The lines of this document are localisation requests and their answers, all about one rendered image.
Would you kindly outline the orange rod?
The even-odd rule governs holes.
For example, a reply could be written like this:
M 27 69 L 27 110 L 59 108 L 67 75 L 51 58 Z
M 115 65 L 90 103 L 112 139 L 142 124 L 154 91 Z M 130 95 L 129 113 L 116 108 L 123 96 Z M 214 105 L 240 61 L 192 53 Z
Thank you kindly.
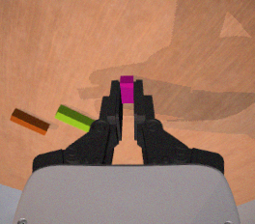
M 39 120 L 21 110 L 15 109 L 10 121 L 13 121 L 21 126 L 25 126 L 39 134 L 45 135 L 49 128 L 49 124 Z

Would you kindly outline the magenta rod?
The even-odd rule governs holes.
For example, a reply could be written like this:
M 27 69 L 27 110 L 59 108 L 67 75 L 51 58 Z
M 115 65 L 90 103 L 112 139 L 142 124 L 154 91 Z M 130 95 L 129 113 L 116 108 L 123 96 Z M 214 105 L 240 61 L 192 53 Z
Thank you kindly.
M 133 75 L 120 78 L 122 103 L 133 103 Z

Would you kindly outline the lime green rod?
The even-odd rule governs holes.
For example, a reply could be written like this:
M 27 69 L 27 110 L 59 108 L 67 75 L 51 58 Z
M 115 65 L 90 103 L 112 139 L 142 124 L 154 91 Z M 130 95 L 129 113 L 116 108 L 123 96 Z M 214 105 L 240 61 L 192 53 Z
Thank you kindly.
M 93 119 L 86 117 L 64 105 L 60 105 L 55 115 L 55 119 L 58 119 L 71 126 L 75 126 L 86 132 L 89 131 Z

